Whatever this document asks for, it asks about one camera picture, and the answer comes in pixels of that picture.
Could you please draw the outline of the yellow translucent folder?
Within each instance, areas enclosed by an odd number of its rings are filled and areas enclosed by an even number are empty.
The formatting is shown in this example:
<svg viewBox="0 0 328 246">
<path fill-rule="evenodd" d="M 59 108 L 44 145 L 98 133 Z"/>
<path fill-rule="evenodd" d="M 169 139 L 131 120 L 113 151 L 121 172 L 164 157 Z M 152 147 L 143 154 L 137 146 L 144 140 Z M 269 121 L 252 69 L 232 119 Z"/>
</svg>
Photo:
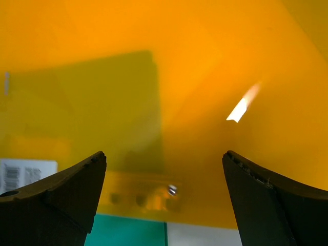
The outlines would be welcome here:
<svg viewBox="0 0 328 246">
<path fill-rule="evenodd" d="M 98 151 L 98 212 L 236 228 L 232 150 L 327 189 L 327 1 L 1 1 L 1 157 Z"/>
</svg>

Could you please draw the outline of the green clip file folder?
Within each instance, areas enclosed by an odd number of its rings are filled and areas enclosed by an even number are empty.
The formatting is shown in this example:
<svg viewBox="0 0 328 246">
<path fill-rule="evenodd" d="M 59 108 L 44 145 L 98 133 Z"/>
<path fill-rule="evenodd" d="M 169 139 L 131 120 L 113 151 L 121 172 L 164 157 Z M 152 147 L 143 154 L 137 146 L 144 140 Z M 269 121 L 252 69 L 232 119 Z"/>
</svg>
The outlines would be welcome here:
<svg viewBox="0 0 328 246">
<path fill-rule="evenodd" d="M 96 215 L 85 245 L 242 245 L 235 229 Z"/>
</svg>

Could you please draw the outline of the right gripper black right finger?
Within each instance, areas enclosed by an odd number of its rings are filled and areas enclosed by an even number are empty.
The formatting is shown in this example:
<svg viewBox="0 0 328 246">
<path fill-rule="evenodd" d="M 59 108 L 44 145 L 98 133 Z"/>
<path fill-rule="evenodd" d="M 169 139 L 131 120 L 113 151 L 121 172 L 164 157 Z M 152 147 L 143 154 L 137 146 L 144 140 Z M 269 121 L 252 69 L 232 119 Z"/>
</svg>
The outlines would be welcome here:
<svg viewBox="0 0 328 246">
<path fill-rule="evenodd" d="M 233 151 L 222 165 L 242 245 L 327 245 L 327 191 Z"/>
</svg>

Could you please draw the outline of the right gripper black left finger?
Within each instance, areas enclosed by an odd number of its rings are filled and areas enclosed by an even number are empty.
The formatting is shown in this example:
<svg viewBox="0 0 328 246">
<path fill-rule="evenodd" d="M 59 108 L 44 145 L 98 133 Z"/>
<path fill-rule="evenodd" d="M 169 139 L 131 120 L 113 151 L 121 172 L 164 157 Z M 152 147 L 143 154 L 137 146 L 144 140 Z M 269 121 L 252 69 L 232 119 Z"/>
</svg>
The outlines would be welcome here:
<svg viewBox="0 0 328 246">
<path fill-rule="evenodd" d="M 1 245 L 84 245 L 107 163 L 99 151 L 37 182 L 1 194 Z"/>
</svg>

